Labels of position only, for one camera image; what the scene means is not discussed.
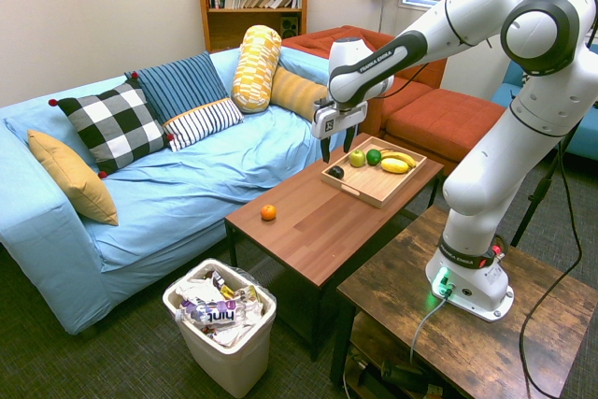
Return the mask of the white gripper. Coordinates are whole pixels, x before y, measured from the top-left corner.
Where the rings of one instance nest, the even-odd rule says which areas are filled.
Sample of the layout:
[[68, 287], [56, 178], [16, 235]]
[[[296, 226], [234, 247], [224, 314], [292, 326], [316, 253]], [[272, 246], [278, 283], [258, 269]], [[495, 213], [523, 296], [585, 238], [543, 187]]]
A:
[[322, 160], [330, 161], [330, 136], [346, 130], [344, 152], [349, 152], [358, 124], [363, 122], [367, 114], [367, 102], [363, 101], [355, 107], [340, 109], [340, 105], [332, 100], [322, 98], [314, 103], [314, 116], [311, 133], [320, 141]]

